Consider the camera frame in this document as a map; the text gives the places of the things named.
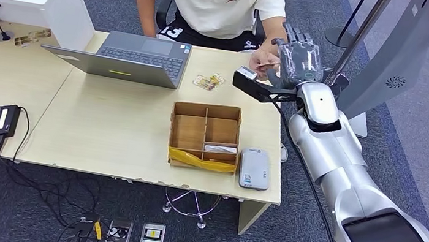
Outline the person's left hand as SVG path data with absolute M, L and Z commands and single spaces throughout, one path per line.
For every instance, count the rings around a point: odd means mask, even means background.
M 276 55 L 260 49 L 253 52 L 249 60 L 250 69 L 255 71 L 257 78 L 262 81 L 268 79 L 268 70 L 277 72 L 279 65 L 280 59 Z

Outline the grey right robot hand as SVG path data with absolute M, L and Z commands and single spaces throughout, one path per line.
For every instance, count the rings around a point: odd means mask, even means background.
M 313 42 L 308 32 L 301 32 L 286 21 L 283 22 L 283 28 L 287 42 L 280 38 L 271 42 L 278 49 L 280 73 L 277 75 L 272 69 L 268 70 L 270 83 L 277 88 L 294 89 L 303 83 L 321 82 L 324 67 L 319 46 Z

